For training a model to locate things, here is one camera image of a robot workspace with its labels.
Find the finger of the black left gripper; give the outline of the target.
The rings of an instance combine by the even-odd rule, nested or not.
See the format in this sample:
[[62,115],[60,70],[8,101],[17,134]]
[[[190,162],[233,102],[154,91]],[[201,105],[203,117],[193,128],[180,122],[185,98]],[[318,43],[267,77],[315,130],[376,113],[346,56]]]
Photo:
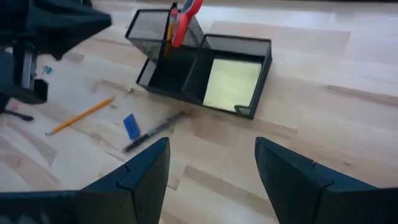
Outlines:
[[30,0],[34,46],[57,60],[111,24],[111,16],[92,8],[89,0]]

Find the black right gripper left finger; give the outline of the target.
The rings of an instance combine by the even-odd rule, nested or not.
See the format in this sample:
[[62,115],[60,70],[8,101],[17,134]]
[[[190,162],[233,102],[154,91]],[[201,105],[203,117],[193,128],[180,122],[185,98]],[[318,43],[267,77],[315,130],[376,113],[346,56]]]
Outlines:
[[0,193],[0,224],[158,224],[169,167],[160,138],[81,190]]

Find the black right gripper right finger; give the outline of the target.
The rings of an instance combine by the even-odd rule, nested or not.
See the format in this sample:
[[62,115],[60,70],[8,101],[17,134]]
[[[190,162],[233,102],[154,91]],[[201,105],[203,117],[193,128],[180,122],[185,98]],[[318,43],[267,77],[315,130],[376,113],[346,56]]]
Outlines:
[[266,138],[259,176],[280,224],[398,224],[398,187],[377,188]]

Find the black pen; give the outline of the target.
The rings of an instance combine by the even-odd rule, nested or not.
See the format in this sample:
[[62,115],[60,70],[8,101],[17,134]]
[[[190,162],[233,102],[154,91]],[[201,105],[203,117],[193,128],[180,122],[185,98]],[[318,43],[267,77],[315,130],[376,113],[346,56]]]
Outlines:
[[129,152],[137,147],[139,147],[142,143],[155,136],[156,134],[168,129],[171,125],[175,124],[180,119],[186,117],[187,114],[184,111],[181,111],[169,118],[167,118],[163,123],[158,125],[156,128],[151,129],[149,132],[145,133],[143,136],[138,137],[137,139],[130,142],[126,147],[123,148],[123,152]]

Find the blue eraser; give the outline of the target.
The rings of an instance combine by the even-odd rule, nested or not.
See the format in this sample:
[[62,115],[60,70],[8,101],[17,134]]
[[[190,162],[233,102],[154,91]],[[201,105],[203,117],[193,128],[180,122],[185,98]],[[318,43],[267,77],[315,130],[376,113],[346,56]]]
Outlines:
[[138,127],[138,124],[137,124],[136,119],[133,114],[128,115],[123,120],[123,123],[124,123],[124,126],[126,128],[126,131],[128,133],[130,140],[135,140],[141,135],[141,131]]

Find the black mesh desk organizer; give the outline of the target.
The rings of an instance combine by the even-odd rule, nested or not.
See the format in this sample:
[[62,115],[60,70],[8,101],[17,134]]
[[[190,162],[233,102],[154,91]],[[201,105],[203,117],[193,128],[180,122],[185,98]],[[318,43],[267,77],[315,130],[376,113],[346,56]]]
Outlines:
[[125,35],[147,57],[136,83],[149,92],[203,106],[217,59],[258,63],[259,77],[254,81],[248,105],[235,103],[231,110],[232,114],[253,119],[272,63],[271,40],[204,34],[193,18],[183,44],[173,48],[166,39],[169,21],[168,9],[136,11]]

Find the yellow sticky note pad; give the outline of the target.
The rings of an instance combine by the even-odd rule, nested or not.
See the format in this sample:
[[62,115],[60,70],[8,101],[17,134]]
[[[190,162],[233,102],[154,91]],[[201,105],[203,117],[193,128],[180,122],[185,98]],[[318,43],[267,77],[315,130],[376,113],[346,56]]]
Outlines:
[[235,112],[251,103],[262,65],[257,62],[215,59],[203,100],[208,107]]

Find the red-handled scissors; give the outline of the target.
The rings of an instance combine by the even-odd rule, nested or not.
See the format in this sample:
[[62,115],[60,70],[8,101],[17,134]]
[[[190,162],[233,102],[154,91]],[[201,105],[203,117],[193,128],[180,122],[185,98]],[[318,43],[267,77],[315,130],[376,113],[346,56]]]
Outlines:
[[186,0],[180,12],[177,14],[177,22],[172,36],[171,44],[178,48],[183,44],[185,33],[193,17],[199,12],[204,0]]

